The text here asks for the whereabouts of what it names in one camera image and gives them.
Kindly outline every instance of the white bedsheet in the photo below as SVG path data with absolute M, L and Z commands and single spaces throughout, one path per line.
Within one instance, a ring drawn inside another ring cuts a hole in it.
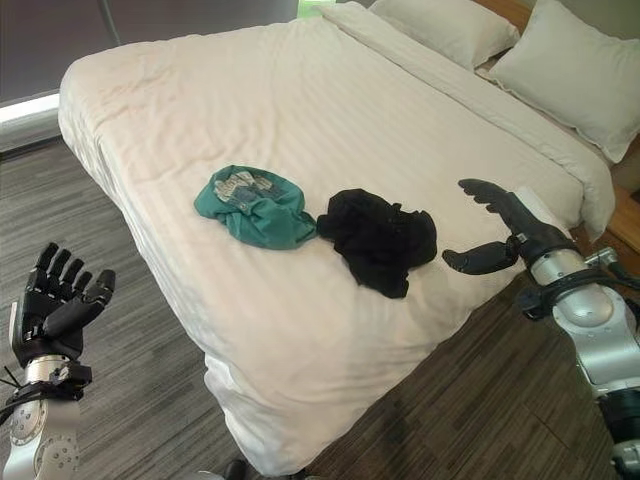
M 329 242 L 261 250 L 198 216 L 193 200 L 213 172 L 278 173 L 313 216 L 338 191 L 364 188 L 428 211 L 440 251 L 507 236 L 460 178 L 528 185 L 593 235 L 613 210 L 604 164 L 528 107 L 357 4 L 323 12 L 102 52 L 75 62 L 61 87 L 65 141 L 122 210 L 205 352 L 231 433 L 265 475 L 310 463 L 521 267 L 469 277 L 438 258 L 390 300 L 356 286 Z

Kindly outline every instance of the striped carpet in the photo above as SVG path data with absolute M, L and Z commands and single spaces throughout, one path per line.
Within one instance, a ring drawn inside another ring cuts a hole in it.
M 187 338 L 115 206 L 62 143 L 0 163 L 0 329 L 38 251 L 56 241 L 118 272 L 86 329 L 80 480 L 177 479 L 239 456 Z M 518 279 L 310 466 L 336 480 L 614 479 L 611 443 L 570 342 L 512 305 Z M 17 369 L 6 333 L 0 360 Z M 0 387 L 1 395 L 10 388 Z M 8 455 L 0 429 L 0 461 Z

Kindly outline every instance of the pillowcase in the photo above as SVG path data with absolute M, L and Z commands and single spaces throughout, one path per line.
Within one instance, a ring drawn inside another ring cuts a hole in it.
M 467 70 L 520 38 L 507 20 L 471 0 L 378 0 L 370 9 Z
M 612 162 L 640 131 L 640 40 L 600 33 L 557 0 L 538 0 L 522 39 L 489 75 Z

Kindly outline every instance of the green clothing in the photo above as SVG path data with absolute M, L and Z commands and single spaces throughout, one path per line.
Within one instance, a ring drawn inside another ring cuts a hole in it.
M 194 205 L 219 220 L 241 242 L 273 250 L 297 248 L 316 235 L 316 222 L 303 212 L 304 194 L 278 175 L 231 165 L 214 173 Z

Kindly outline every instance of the wooden furniture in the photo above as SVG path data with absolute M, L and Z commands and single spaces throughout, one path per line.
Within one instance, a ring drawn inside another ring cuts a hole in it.
M 616 211 L 604 235 L 590 244 L 582 228 L 572 233 L 583 254 L 613 247 L 625 268 L 634 275 L 640 275 L 640 204 L 626 190 L 618 186 L 614 188 Z
M 524 32 L 529 17 L 531 16 L 531 8 L 518 0 L 474 0 L 485 8 L 492 10 L 501 17 L 509 20 L 520 33 Z
M 608 230 L 640 254 L 640 203 L 631 198 L 631 193 L 614 185 L 616 211 Z

